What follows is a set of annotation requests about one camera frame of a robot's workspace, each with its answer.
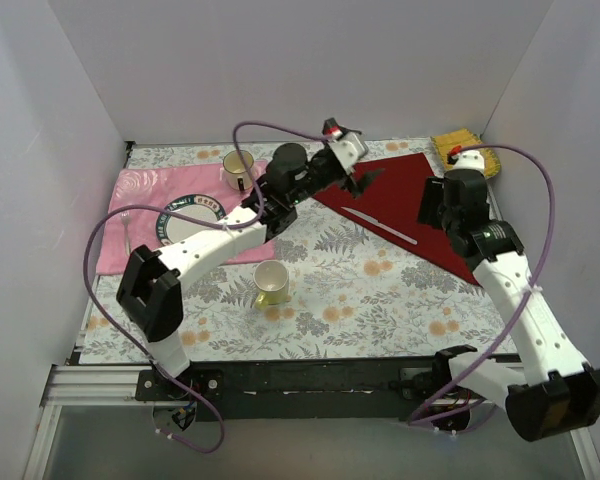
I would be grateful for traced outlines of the black blade knife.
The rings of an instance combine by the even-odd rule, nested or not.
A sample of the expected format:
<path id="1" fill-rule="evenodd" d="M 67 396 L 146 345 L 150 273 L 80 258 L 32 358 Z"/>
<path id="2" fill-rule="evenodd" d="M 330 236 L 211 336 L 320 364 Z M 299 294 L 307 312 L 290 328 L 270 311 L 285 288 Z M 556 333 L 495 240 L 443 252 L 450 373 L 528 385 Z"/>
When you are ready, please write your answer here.
<path id="1" fill-rule="evenodd" d="M 370 223 L 371 225 L 380 228 L 381 230 L 390 233 L 391 235 L 394 235 L 395 237 L 404 240 L 412 245 L 418 245 L 418 241 L 408 235 L 405 235 L 401 232 L 399 232 L 398 230 L 395 230 L 383 223 L 381 223 L 380 221 L 378 221 L 377 219 L 375 219 L 374 217 L 365 214 L 363 212 L 360 212 L 358 210 L 349 208 L 349 207 L 342 207 L 342 210 L 344 210 L 345 212 L 348 212 L 352 215 L 354 215 L 355 217 L 358 217 L 359 219 L 362 219 L 368 223 Z"/>

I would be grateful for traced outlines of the dark red cloth napkin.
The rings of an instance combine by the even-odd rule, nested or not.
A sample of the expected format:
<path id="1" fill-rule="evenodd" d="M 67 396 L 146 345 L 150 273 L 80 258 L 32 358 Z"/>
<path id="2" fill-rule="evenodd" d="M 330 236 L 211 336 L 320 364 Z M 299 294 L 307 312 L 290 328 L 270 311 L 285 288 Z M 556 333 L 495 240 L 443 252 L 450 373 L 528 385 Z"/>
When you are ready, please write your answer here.
<path id="1" fill-rule="evenodd" d="M 417 222 L 425 181 L 434 175 L 426 156 L 416 153 L 360 162 L 356 165 L 355 177 L 359 178 L 365 172 L 380 168 L 385 169 L 384 173 L 359 198 L 354 198 L 349 192 L 332 186 L 318 193 L 315 200 L 390 243 L 475 285 L 477 281 L 462 258 L 452 251 L 445 234 Z M 401 240 L 345 212 L 342 207 L 368 214 L 381 223 L 416 239 L 418 245 Z"/>

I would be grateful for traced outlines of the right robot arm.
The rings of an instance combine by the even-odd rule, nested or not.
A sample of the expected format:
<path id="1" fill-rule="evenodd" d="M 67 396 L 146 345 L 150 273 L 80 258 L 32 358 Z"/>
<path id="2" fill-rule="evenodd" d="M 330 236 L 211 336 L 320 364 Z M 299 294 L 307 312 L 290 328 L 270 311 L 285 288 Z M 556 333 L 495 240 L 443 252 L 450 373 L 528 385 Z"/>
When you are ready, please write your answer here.
<path id="1" fill-rule="evenodd" d="M 503 409 L 516 433 L 532 442 L 589 427 L 600 417 L 600 368 L 574 346 L 529 268 L 514 228 L 491 218 L 484 175 L 454 169 L 426 180 L 417 220 L 445 233 L 505 323 L 521 371 L 495 362 L 493 351 L 470 346 L 434 356 L 436 390 L 423 404 L 464 389 Z"/>

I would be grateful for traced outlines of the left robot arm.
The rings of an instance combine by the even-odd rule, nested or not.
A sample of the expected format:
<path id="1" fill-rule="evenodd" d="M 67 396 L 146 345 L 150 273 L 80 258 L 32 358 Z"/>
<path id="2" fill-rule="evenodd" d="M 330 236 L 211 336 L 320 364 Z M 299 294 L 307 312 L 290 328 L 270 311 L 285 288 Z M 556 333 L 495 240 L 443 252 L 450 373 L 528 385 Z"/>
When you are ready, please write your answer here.
<path id="1" fill-rule="evenodd" d="M 184 319 L 183 295 L 209 271 L 284 232 L 297 218 L 297 204 L 332 185 L 360 196 L 373 180 L 354 177 L 367 154 L 354 134 L 327 142 L 309 156 L 297 143 L 278 147 L 252 193 L 222 220 L 180 241 L 152 251 L 137 247 L 123 272 L 116 299 L 143 334 L 158 387 L 173 400 L 193 386 L 178 329 Z"/>

